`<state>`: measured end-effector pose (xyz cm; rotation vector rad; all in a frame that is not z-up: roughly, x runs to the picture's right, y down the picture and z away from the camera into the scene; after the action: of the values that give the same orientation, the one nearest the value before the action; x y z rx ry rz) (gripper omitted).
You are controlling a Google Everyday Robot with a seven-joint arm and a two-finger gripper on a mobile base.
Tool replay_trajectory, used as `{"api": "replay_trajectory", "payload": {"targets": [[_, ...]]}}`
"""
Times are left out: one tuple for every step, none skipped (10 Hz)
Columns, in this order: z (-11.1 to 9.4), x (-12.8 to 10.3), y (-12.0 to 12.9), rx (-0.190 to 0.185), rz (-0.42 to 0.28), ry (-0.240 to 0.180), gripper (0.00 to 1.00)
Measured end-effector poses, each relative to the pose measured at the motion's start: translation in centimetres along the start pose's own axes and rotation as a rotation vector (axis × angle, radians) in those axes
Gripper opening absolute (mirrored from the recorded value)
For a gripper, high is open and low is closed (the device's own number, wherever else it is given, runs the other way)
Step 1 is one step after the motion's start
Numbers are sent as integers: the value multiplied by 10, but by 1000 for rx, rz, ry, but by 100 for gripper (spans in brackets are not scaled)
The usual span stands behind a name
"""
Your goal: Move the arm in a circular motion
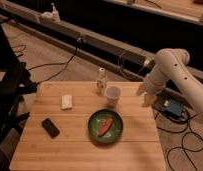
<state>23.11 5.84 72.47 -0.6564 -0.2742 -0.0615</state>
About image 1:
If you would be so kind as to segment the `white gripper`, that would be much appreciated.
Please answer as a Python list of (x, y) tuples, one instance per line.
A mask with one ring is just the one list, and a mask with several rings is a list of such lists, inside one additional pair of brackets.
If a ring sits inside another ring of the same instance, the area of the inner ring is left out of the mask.
[(136, 95), (140, 96), (146, 91), (148, 94), (144, 95), (144, 101), (142, 106), (149, 107), (155, 101), (154, 95), (160, 93), (162, 90), (163, 90), (163, 87), (161, 85), (156, 84), (152, 79), (152, 77), (149, 74), (147, 74), (143, 79), (143, 84), (139, 85), (136, 91)]

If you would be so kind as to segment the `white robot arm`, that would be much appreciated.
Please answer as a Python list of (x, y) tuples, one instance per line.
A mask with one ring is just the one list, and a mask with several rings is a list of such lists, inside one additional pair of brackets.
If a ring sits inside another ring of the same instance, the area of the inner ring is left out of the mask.
[(144, 107), (149, 107), (171, 80), (193, 110), (200, 114), (203, 123), (203, 84), (200, 83), (187, 69), (190, 60), (189, 52), (185, 49), (165, 48), (159, 50), (155, 57), (155, 66), (143, 78), (136, 95), (144, 94)]

